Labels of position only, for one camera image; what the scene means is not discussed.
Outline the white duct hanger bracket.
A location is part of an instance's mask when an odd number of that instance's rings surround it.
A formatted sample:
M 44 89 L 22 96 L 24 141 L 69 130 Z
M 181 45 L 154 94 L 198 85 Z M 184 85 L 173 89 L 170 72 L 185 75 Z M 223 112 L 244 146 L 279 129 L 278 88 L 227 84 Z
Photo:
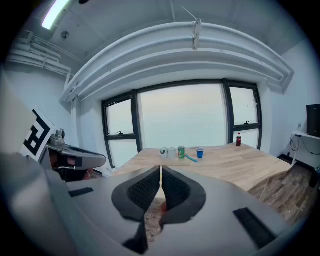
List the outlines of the white duct hanger bracket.
M 192 30 L 192 49 L 194 51 L 198 50 L 200 44 L 200 33 L 202 27 L 202 20 L 196 18 L 190 11 L 188 11 L 184 6 L 181 6 L 189 15 L 194 18 L 193 23 L 193 30 Z

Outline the rectangular ceiling light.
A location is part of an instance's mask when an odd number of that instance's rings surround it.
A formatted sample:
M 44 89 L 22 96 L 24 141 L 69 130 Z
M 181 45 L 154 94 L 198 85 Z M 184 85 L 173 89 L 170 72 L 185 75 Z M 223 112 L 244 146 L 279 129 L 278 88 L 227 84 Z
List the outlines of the rectangular ceiling light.
M 69 2 L 70 0 L 55 0 L 53 5 L 47 12 L 41 26 L 47 30 L 50 30 L 59 14 L 62 12 L 62 10 L 66 7 L 66 5 Z

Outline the black computer tower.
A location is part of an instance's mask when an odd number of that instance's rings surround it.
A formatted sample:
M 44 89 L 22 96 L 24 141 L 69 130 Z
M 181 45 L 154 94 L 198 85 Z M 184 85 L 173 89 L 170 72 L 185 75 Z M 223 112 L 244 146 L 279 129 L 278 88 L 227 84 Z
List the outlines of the black computer tower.
M 320 104 L 306 106 L 306 133 L 320 138 Z

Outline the white ceiling ducts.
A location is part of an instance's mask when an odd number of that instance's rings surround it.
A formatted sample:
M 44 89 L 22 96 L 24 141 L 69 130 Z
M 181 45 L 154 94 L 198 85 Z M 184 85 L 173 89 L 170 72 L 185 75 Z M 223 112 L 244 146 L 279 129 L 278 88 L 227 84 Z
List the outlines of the white ceiling ducts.
M 144 28 L 113 42 L 92 57 L 65 86 L 61 102 L 86 100 L 102 91 L 163 74 L 226 71 L 243 80 L 266 81 L 285 92 L 293 68 L 256 38 L 217 24 L 201 23 L 199 47 L 192 49 L 193 21 Z

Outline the black-framed casement window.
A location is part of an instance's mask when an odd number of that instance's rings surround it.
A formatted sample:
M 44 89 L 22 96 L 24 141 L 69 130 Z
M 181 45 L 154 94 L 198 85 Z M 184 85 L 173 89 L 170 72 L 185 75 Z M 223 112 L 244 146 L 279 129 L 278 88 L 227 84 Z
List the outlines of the black-framed casement window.
M 102 102 L 102 124 L 107 156 L 113 170 L 142 151 L 138 93 L 135 89 Z
M 226 142 L 241 142 L 255 149 L 262 144 L 262 106 L 258 86 L 254 83 L 223 79 L 222 91 L 226 111 Z

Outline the white side desk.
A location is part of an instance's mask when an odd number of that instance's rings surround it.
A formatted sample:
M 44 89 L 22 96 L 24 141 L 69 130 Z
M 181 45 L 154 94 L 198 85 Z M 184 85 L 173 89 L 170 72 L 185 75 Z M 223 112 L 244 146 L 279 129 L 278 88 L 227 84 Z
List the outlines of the white side desk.
M 313 168 L 320 166 L 320 137 L 312 136 L 302 130 L 295 130 L 290 138 L 292 165 L 301 162 Z

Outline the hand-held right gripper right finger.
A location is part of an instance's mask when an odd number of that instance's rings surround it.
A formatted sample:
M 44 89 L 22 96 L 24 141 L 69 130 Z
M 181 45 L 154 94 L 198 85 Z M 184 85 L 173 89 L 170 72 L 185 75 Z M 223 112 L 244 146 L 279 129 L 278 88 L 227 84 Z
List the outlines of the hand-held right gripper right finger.
M 217 178 L 162 168 L 167 212 L 147 256 L 253 256 L 287 229 L 272 208 Z

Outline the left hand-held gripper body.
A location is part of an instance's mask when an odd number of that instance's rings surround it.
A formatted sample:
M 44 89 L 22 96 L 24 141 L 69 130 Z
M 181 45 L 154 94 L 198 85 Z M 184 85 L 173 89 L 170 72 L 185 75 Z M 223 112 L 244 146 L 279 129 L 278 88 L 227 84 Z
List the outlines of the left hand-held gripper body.
M 64 129 L 57 128 L 38 108 L 32 112 L 36 120 L 22 144 L 20 153 L 38 162 L 46 145 L 63 145 L 66 134 Z

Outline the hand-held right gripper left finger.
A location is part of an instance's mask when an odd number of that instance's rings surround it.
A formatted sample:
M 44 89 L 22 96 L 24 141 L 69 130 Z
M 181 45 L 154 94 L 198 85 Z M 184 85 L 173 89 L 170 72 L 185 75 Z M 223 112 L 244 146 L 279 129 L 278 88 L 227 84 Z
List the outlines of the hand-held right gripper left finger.
M 145 213 L 160 188 L 159 166 L 66 183 L 63 248 L 76 256 L 163 256 L 149 245 Z

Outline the white wall pipes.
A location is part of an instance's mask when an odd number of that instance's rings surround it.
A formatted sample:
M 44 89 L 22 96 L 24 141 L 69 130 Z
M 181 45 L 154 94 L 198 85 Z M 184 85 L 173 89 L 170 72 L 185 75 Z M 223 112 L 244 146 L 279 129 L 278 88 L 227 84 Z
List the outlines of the white wall pipes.
M 72 68 L 61 63 L 62 56 L 43 46 L 43 41 L 29 30 L 23 30 L 15 38 L 7 60 L 52 71 L 62 76 L 73 77 Z

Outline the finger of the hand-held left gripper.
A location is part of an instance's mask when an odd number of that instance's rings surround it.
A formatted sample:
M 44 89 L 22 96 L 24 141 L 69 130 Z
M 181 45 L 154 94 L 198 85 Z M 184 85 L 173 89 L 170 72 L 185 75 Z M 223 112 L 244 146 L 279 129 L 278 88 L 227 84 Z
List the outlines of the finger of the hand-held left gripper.
M 91 152 L 71 145 L 49 146 L 58 155 L 58 168 L 88 170 L 102 167 L 106 163 L 103 154 Z

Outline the person's left hand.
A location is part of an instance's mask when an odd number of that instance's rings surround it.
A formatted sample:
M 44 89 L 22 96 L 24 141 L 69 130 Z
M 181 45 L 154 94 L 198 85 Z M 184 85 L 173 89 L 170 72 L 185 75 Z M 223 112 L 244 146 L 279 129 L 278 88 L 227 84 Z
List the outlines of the person's left hand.
M 67 166 L 68 167 L 80 167 L 82 165 L 82 158 L 77 157 L 68 157 L 67 158 Z M 91 173 L 94 171 L 93 168 L 89 168 L 86 170 L 76 170 L 76 169 L 68 169 L 66 171 L 66 181 L 67 182 L 76 182 L 76 181 L 85 181 L 89 180 L 91 177 Z

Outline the large fixed window pane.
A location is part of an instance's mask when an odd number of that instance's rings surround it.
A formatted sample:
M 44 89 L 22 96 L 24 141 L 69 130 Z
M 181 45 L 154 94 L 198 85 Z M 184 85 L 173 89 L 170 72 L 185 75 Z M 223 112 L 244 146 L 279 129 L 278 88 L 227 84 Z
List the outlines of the large fixed window pane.
M 146 148 L 216 147 L 228 143 L 225 96 L 220 83 L 192 84 L 138 94 Z

